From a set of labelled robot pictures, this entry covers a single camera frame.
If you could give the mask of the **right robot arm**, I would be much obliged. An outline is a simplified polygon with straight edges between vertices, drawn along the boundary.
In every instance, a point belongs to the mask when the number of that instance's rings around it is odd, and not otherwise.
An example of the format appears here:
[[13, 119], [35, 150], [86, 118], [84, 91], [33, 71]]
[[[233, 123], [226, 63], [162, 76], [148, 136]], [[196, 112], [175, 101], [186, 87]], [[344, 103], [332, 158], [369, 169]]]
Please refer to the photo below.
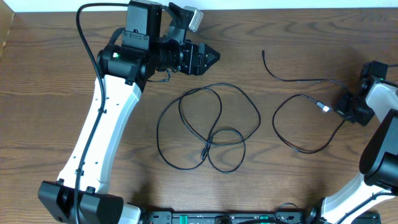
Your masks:
[[304, 223], [352, 223], [397, 196], [397, 84], [386, 80], [389, 67], [365, 63], [358, 93], [338, 102], [336, 112], [348, 121], [366, 125], [376, 116], [380, 125], [361, 155], [359, 173], [336, 194], [321, 199]]

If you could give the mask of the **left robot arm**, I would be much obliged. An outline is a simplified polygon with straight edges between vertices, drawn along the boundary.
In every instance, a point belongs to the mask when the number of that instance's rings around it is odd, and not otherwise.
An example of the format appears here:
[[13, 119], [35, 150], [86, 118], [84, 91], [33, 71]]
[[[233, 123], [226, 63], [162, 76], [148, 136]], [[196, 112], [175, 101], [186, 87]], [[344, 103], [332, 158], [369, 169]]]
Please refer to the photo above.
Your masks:
[[96, 72], [88, 116], [56, 181], [42, 182], [38, 198], [62, 223], [139, 223], [142, 211], [109, 194], [114, 157], [126, 123], [155, 72], [202, 75], [220, 54], [186, 38], [203, 13], [153, 1], [127, 3], [126, 25], [90, 60]]

